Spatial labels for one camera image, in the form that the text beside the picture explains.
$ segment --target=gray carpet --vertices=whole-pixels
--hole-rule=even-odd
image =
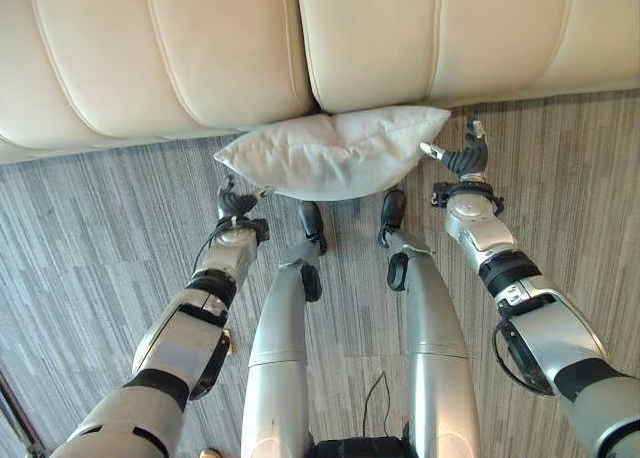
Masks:
[[[625,373],[640,375],[640,92],[568,96],[457,110],[438,143],[462,144],[463,114],[489,133],[488,177],[506,197],[504,221],[584,311]],[[230,138],[51,158],[0,167],[0,366],[49,447],[128,376],[146,328],[185,284],[215,224],[226,173],[213,154]],[[483,455],[584,456],[554,399],[527,394],[490,348],[492,299],[429,205],[423,160],[402,187],[406,228],[424,236],[449,285],[471,354]],[[325,294],[307,310],[311,428],[316,439],[359,433],[364,397],[382,370],[391,384],[389,428],[407,417],[405,307],[385,286],[374,241],[382,194],[322,204],[330,251]],[[293,200],[260,205],[271,241],[234,303],[237,353],[219,383],[187,412],[180,446],[239,456],[247,360],[277,258],[301,238]],[[370,434],[382,434],[383,388]],[[4,429],[3,455],[16,456]]]

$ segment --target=sofa seam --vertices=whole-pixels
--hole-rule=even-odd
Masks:
[[[176,76],[173,72],[173,70],[171,69],[171,65],[169,64],[169,60],[167,57],[167,53],[166,53],[166,49],[165,49],[165,44],[164,41],[162,39],[162,34],[160,33],[160,29],[158,26],[158,20],[157,20],[157,16],[156,16],[156,12],[155,12],[155,6],[153,3],[153,0],[145,0],[147,2],[147,11],[149,12],[149,21],[151,21],[151,28],[153,29],[153,36],[155,38],[156,41],[156,45],[158,46],[158,53],[160,54],[160,59],[162,60],[162,65],[164,67],[164,72],[167,75],[167,78],[169,79],[169,83],[171,85],[171,89],[173,90],[173,93],[176,97],[176,100],[178,101],[178,103],[180,104],[180,106],[182,107],[183,111],[185,112],[185,114],[191,119],[191,121],[193,121],[194,124],[201,126],[203,128],[207,128],[207,125],[205,125],[203,122],[200,121],[199,118],[197,118],[196,114],[193,112],[193,110],[186,104],[184,97],[182,96],[182,93],[179,90],[179,86],[177,84],[177,80],[176,80]]]
[[[25,145],[21,145],[19,143],[16,143],[13,140],[10,140],[9,138],[7,138],[6,136],[0,134],[0,141],[3,141],[4,143],[6,143],[9,146],[15,146],[16,148],[20,148],[22,150],[28,150],[28,151],[55,151],[55,149],[51,149],[51,148],[32,148],[30,146],[25,146]]]
[[[298,6],[300,8],[300,22],[302,23],[302,36],[304,40],[305,56],[307,57],[307,71],[309,72],[309,78],[313,94],[320,105],[320,108],[324,108],[322,94],[320,93],[320,86],[318,85],[318,79],[316,77],[316,69],[313,66],[313,57],[311,52],[311,36],[309,35],[309,27],[307,26],[306,8],[304,0],[298,0]]]
[[[304,102],[301,100],[298,91],[296,90],[296,85],[295,85],[295,78],[294,78],[294,65],[293,65],[293,60],[291,57],[291,50],[292,50],[292,46],[291,46],[291,36],[290,36],[290,30],[289,30],[289,24],[290,24],[290,17],[289,17],[289,10],[287,8],[287,0],[282,0],[282,7],[283,7],[283,12],[284,12],[284,35],[285,35],[285,41],[287,43],[287,62],[288,62],[288,68],[289,68],[289,87],[291,88],[291,93],[293,94],[293,98],[295,99],[296,103],[298,104],[298,106],[302,109],[304,109]]]
[[[49,40],[47,39],[46,36],[46,32],[44,30],[44,25],[42,23],[42,17],[40,16],[40,10],[39,10],[39,6],[38,6],[38,0],[30,0],[31,2],[31,10],[33,12],[33,16],[36,22],[36,26],[38,27],[38,34],[40,35],[40,41],[42,43],[42,46],[45,50],[45,54],[47,55],[47,58],[49,59],[49,65],[51,66],[52,70],[53,70],[53,74],[56,77],[56,80],[58,82],[58,86],[60,87],[62,94],[65,96],[65,98],[67,99],[67,104],[69,105],[69,107],[75,112],[76,116],[78,117],[78,119],[91,131],[93,131],[94,133],[96,133],[100,139],[102,140],[107,140],[107,139],[115,139],[115,140],[125,140],[124,137],[118,137],[118,136],[111,136],[111,135],[107,135],[105,133],[102,133],[101,131],[98,130],[98,128],[96,128],[95,126],[93,126],[91,124],[91,122],[80,112],[78,106],[76,105],[76,103],[73,101],[73,98],[71,97],[71,94],[69,93],[69,90],[67,88],[67,85],[65,84],[62,75],[60,73],[60,69],[58,67],[58,64],[55,60],[55,57],[53,55],[53,51],[51,50],[51,46],[49,44]]]
[[[564,39],[565,39],[566,34],[567,34],[567,27],[569,25],[569,17],[571,15],[571,12],[573,11],[574,3],[575,3],[575,0],[564,0],[564,7],[563,7],[563,10],[562,10],[562,21],[560,23],[560,30],[558,32],[558,36],[556,37],[556,42],[555,42],[553,48],[551,49],[551,52],[549,53],[549,57],[547,58],[547,61],[546,61],[545,65],[542,68],[542,71],[540,71],[525,86],[520,87],[518,90],[513,90],[513,91],[523,91],[523,90],[526,90],[526,89],[530,88],[531,86],[533,86],[538,80],[540,80],[540,78],[542,78],[551,69],[551,65],[553,65],[553,62],[555,61],[556,57],[558,56],[558,52],[560,51],[560,48],[562,47],[562,44],[564,43]]]
[[[427,90],[422,98],[423,100],[428,100],[431,95],[431,91],[433,90],[433,84],[436,81],[436,74],[438,72],[438,62],[440,60],[440,19],[442,15],[442,1],[443,0],[434,0],[433,3],[433,29],[432,29],[432,39],[433,39],[433,51],[431,52],[431,76],[427,80]]]

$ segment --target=cream leather sofa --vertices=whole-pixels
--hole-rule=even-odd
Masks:
[[[640,0],[0,0],[0,162],[640,87]]]

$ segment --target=sofa cushion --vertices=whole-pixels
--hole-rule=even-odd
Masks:
[[[220,134],[312,101],[297,0],[0,0],[0,45],[4,161]]]
[[[640,86],[640,0],[300,0],[313,92],[341,112]]]

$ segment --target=black base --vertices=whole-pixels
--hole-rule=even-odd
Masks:
[[[411,456],[395,436],[347,438],[318,443],[308,458],[404,458]]]
[[[389,248],[385,234],[400,229],[406,208],[407,195],[404,191],[391,190],[384,197],[380,213],[380,231],[378,232],[378,243],[383,248]]]

